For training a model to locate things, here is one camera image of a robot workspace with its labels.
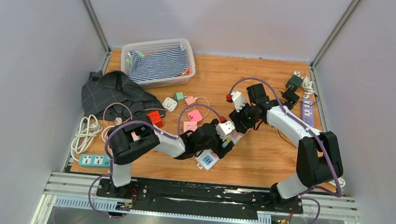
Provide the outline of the white long power strip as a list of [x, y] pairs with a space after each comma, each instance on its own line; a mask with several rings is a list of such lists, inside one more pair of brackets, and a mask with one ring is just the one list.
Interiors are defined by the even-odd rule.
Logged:
[[250, 131], [247, 130], [245, 133], [239, 133], [236, 130], [232, 131], [222, 141], [220, 147], [216, 150], [204, 150], [200, 151], [195, 155], [195, 161], [200, 169], [209, 171], [216, 165], [222, 158], [224, 158], [233, 147]]

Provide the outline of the light pink cube plug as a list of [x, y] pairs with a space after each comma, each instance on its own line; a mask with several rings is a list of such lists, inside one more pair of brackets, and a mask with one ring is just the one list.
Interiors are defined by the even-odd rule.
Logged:
[[195, 131], [197, 130], [198, 125], [197, 122], [195, 121], [184, 121], [183, 122], [183, 132], [187, 132], [187, 131]]

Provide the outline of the white plug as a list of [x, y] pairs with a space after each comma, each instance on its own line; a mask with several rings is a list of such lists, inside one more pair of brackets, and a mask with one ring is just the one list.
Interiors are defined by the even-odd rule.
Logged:
[[162, 106], [166, 111], [174, 112], [178, 107], [178, 102], [172, 99], [171, 97], [167, 97], [163, 101]]

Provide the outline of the red plug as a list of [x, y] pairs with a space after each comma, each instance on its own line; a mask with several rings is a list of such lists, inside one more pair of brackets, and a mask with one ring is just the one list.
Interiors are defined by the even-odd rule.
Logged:
[[158, 110], [147, 113], [147, 116], [150, 118], [151, 122], [157, 127], [162, 128], [164, 126], [161, 114]]

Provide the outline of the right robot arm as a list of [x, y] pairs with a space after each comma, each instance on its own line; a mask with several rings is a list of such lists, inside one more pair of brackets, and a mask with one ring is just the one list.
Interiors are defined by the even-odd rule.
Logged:
[[297, 147], [296, 171], [287, 179], [270, 188], [269, 203], [275, 211], [283, 211], [290, 201], [322, 184], [334, 181], [333, 195], [342, 196], [339, 178], [343, 164], [337, 136], [330, 131], [322, 132], [305, 123], [290, 111], [286, 104], [275, 97], [270, 99], [263, 80], [247, 87], [249, 100], [234, 88], [226, 95], [226, 101], [234, 105], [230, 119], [237, 132], [244, 134], [262, 122], [281, 131]]

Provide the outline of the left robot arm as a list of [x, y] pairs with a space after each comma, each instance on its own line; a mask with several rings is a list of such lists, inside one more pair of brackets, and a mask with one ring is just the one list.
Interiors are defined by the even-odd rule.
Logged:
[[105, 142], [105, 150], [111, 159], [110, 190], [118, 198], [126, 197], [131, 189], [132, 163], [151, 150], [177, 160], [201, 154], [223, 158], [234, 147], [232, 141], [227, 141], [233, 132], [235, 126], [231, 121], [217, 119], [181, 135], [162, 130], [148, 116], [117, 125], [110, 129]]

